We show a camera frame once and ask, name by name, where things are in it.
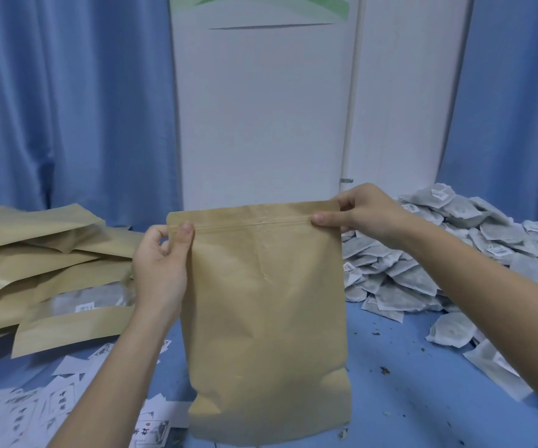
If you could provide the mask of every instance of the white panel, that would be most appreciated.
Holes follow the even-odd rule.
[[[367,0],[347,173],[354,185],[398,195],[434,182],[468,6]]]
[[[203,30],[174,21],[186,210],[337,193],[356,5],[346,24]]]

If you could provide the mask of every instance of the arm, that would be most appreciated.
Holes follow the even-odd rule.
[[[130,444],[146,399],[163,338],[179,317],[186,290],[186,257],[193,228],[172,239],[166,226],[152,226],[134,255],[134,314],[116,345],[49,448],[117,448]]]
[[[417,217],[372,184],[337,196],[342,212],[319,226],[358,229],[407,251],[538,392],[538,284]]]

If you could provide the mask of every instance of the white pipe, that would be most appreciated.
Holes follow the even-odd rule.
[[[350,78],[350,95],[348,96],[348,116],[346,118],[346,135],[344,136],[344,150],[342,151],[342,168],[340,172],[340,192],[343,192],[346,189],[346,184],[350,183],[350,178],[348,177],[348,158],[350,157],[350,141],[352,138],[352,127],[354,126],[356,88],[358,86],[358,67],[360,65],[360,53],[362,49],[365,12],[366,0],[358,0],[358,15],[356,18],[354,54],[352,55],[352,76]]]

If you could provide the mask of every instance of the blue tablecloth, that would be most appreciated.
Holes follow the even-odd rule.
[[[406,315],[399,324],[361,310],[359,303],[347,307],[353,398],[347,437],[340,439],[340,428],[280,447],[538,448],[538,398],[515,402],[462,351],[426,342],[438,314]],[[160,356],[149,398],[161,392],[168,400],[192,400],[179,324],[168,339],[172,344]],[[108,341],[114,338],[11,360],[12,337],[0,338],[0,388],[43,386],[64,355],[86,358]],[[223,447],[175,429],[166,446]]]

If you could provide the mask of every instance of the person's right arm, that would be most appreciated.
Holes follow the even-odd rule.
[[[537,283],[407,212],[372,184],[336,198],[342,211],[315,214],[315,225],[358,229],[408,252],[538,392]]]

